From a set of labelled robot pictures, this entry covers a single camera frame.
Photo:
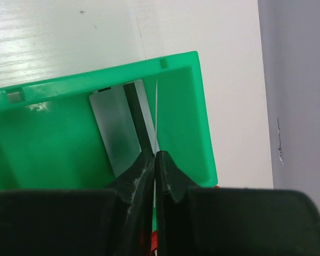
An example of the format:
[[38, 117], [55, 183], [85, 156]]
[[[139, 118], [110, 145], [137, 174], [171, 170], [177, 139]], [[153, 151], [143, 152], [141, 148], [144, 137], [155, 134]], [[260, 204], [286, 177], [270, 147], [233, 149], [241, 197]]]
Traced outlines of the middle red plastic bin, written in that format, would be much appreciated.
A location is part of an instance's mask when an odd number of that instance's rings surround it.
[[156, 182], [157, 229], [151, 255], [221, 255], [218, 188], [169, 186]]

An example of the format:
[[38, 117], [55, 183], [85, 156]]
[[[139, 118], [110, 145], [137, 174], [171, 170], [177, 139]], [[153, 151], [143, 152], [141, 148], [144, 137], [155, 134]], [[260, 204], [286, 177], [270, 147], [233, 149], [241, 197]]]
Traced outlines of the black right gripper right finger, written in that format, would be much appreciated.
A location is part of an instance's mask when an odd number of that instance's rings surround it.
[[320, 213], [294, 190], [204, 188], [159, 151], [158, 255], [320, 255]]

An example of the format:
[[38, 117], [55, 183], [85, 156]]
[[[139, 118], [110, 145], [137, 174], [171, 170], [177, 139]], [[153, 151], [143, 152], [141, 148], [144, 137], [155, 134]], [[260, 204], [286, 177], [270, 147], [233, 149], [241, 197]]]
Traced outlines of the green plastic bin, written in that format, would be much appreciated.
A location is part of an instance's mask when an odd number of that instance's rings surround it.
[[154, 58], [0, 89], [0, 190], [102, 188], [116, 176], [90, 103], [142, 80], [157, 141], [204, 187], [217, 184], [198, 53]]

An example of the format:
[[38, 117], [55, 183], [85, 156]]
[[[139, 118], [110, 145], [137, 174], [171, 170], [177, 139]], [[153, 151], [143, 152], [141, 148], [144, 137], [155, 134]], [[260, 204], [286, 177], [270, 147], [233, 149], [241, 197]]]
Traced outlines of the silver card from holder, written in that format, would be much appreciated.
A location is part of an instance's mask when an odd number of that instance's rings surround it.
[[[155, 86], [155, 141], [154, 141], [154, 155], [156, 157], [158, 152], [158, 141], [157, 141], [157, 119], [158, 119], [158, 79], [156, 80], [156, 86]], [[156, 181], [154, 181], [154, 207], [156, 206]]]

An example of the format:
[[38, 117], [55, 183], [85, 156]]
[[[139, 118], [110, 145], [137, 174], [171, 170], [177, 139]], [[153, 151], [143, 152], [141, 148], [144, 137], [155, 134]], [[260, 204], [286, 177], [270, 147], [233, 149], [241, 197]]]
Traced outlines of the silver credit card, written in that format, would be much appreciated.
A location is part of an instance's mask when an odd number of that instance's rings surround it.
[[90, 103], [114, 176], [120, 176], [142, 150], [159, 150], [155, 123], [142, 80], [94, 92]]

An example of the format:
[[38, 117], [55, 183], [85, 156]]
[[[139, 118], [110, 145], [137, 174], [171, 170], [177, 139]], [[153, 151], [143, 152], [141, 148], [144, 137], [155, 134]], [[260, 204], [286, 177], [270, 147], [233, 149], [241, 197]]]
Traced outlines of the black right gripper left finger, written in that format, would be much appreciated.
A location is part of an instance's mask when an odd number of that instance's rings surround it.
[[0, 255], [150, 255], [155, 157], [101, 189], [0, 192]]

